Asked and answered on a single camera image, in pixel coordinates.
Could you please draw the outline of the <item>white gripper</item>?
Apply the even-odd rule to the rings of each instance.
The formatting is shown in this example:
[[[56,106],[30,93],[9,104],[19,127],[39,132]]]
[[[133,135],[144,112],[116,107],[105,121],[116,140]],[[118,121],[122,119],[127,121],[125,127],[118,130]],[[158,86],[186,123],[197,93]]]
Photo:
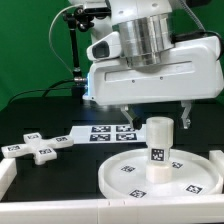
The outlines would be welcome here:
[[[217,37],[179,42],[161,54],[161,62],[130,68],[117,58],[92,64],[87,98],[99,105],[123,105],[121,112],[134,130],[140,118],[127,104],[214,98],[224,89]],[[182,101],[184,129],[191,125],[191,101]]]

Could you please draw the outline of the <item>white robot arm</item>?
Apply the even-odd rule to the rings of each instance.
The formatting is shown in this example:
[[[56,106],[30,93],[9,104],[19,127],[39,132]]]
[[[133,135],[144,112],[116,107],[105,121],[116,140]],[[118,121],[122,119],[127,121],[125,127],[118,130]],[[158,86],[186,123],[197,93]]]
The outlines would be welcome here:
[[[76,7],[78,28],[92,31],[83,99],[118,106],[132,128],[142,127],[132,105],[167,101],[181,103],[187,128],[192,102],[224,89],[221,37],[202,28],[172,32],[171,13],[188,9],[187,0],[68,1]]]

